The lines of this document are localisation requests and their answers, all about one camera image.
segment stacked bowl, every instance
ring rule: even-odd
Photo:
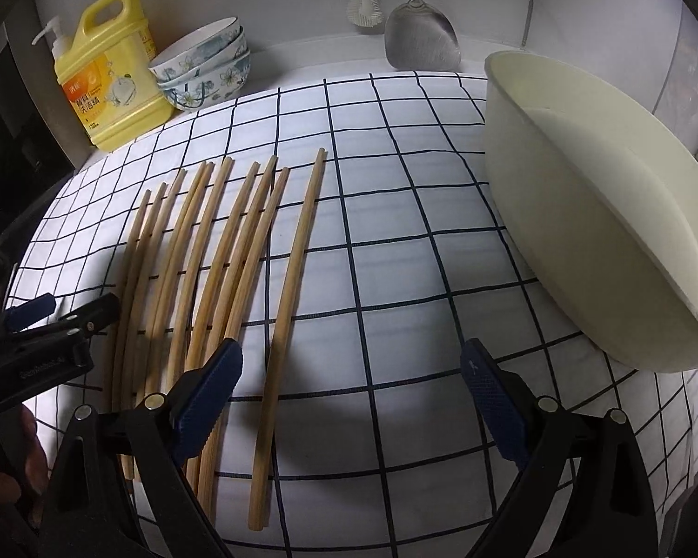
[[[236,17],[200,27],[150,61],[168,102],[196,111],[236,96],[251,70],[251,52]]]

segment white and black grid cloth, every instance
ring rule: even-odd
[[[41,221],[11,303],[50,292],[64,314],[114,287],[144,190],[190,170],[167,242],[195,167],[227,154],[235,165],[201,292],[251,162],[277,154],[292,168],[242,333],[244,371],[216,473],[216,528],[236,557],[464,556],[516,474],[459,376],[460,346],[472,337],[535,395],[600,416],[626,411],[658,518],[698,468],[698,371],[655,375],[613,361],[517,253],[486,182],[485,95],[483,77],[388,73],[242,97],[176,117],[83,169]],[[281,384],[270,524],[256,533],[246,518],[264,360],[320,147],[328,161]],[[86,378],[28,402],[50,460],[74,408],[100,403],[105,340],[93,339]],[[570,464],[540,551],[573,473]],[[146,534],[165,554],[137,490]]]

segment hand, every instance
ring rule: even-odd
[[[36,419],[24,405],[20,412],[20,424],[23,427],[28,449],[26,452],[26,479],[39,496],[43,495],[49,484],[49,465],[47,456],[36,436]],[[20,486],[16,480],[7,474],[0,472],[0,505],[15,504],[20,498]],[[41,499],[36,501],[29,517],[30,523],[38,527],[41,522]]]

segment wall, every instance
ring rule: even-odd
[[[36,4],[43,21],[60,14],[71,33],[93,1]],[[256,74],[383,57],[382,35],[363,35],[346,20],[348,0],[142,1],[159,48],[236,14],[251,50],[261,53]],[[404,1],[380,3],[387,15]],[[464,59],[524,46],[580,66],[656,111],[690,150],[698,149],[698,24],[681,0],[428,1],[450,18]]]

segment white pump nozzle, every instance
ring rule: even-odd
[[[42,29],[39,35],[37,35],[34,38],[34,40],[31,42],[31,45],[35,46],[39,42],[39,39],[41,39],[42,36],[46,35],[47,32],[54,33],[54,43],[52,43],[52,56],[56,61],[60,56],[62,56],[68,50],[70,50],[72,42],[70,41],[69,37],[67,37],[67,35],[62,33],[62,29],[60,27],[60,17],[52,17],[49,19],[49,22],[47,23],[46,27]]]

